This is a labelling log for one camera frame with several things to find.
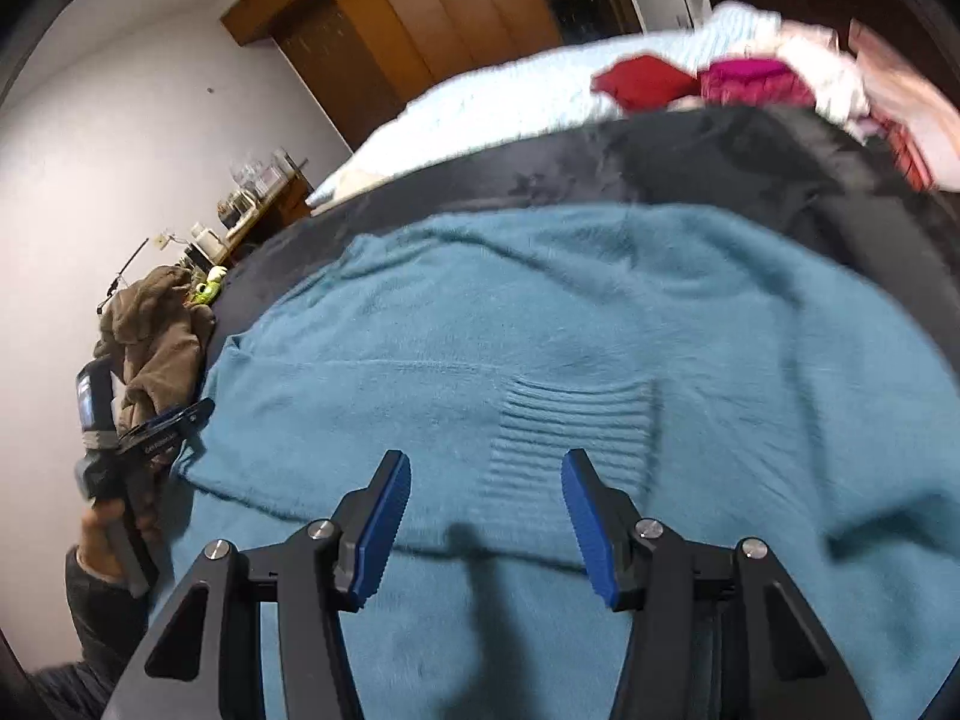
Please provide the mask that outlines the person's left hand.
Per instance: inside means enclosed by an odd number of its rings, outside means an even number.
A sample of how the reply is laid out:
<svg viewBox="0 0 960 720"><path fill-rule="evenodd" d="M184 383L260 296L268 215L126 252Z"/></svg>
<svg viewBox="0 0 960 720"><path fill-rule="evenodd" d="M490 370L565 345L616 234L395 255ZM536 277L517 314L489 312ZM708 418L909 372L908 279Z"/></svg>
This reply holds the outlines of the person's left hand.
<svg viewBox="0 0 960 720"><path fill-rule="evenodd" d="M121 500L91 502L80 520L80 538L76 546L76 562L89 575L103 582L122 585L124 567L114 554L107 528L124 525L124 503Z"/></svg>

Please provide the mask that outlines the left forearm black sleeve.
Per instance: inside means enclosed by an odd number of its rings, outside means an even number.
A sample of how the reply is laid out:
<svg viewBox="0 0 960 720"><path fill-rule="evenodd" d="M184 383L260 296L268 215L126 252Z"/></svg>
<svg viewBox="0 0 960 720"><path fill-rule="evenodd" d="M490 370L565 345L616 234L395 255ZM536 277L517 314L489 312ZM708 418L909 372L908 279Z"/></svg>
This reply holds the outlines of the left forearm black sleeve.
<svg viewBox="0 0 960 720"><path fill-rule="evenodd" d="M65 559L65 590L82 658L28 676L53 718L103 717L110 696L145 637L149 596L90 574L73 546Z"/></svg>

